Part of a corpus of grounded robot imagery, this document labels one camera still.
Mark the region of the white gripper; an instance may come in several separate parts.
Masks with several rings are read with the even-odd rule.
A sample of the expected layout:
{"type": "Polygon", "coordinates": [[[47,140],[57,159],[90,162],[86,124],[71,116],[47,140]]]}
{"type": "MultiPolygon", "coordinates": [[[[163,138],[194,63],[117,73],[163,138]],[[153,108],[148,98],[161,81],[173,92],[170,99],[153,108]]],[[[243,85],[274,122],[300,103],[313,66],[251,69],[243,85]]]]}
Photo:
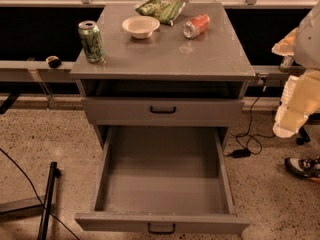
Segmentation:
{"type": "MultiPolygon", "coordinates": [[[[293,56],[297,28],[277,42],[271,51],[279,56],[293,56]]],[[[320,71],[307,70],[301,76],[290,75],[281,96],[273,132],[280,138],[290,138],[320,108],[320,71]]]]}

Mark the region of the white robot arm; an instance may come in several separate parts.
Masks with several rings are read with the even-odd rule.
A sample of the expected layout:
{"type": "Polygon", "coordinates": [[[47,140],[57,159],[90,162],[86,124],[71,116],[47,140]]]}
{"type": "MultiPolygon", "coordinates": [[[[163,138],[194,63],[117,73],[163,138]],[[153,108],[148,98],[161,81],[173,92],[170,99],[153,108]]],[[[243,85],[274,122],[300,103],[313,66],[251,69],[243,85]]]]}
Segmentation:
{"type": "Polygon", "coordinates": [[[272,52],[290,56],[306,69],[299,77],[289,76],[275,116],[274,134],[289,138],[320,108],[320,2],[273,46],[272,52]]]}

